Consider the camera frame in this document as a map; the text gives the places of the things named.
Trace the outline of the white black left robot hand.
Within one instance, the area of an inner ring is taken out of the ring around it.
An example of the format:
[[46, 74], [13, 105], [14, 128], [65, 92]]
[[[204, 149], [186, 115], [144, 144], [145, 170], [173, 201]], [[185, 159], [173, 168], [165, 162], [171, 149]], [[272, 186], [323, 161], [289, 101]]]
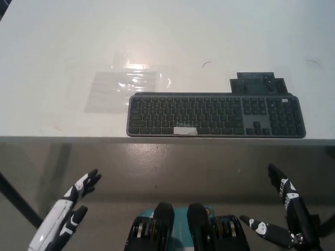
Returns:
[[76, 204], [95, 190], [101, 174], [92, 170], [75, 182], [47, 214], [32, 238], [29, 250], [63, 250], [84, 219], [88, 208]]

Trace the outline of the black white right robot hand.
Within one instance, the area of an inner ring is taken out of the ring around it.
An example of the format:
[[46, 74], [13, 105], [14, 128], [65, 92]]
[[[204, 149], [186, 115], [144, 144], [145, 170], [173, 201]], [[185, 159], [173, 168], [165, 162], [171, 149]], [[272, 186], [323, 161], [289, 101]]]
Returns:
[[295, 250], [322, 250], [316, 227], [307, 207], [290, 179], [274, 164], [268, 165], [268, 176], [286, 210], [288, 228], [241, 215], [240, 220], [256, 234], [277, 246]]

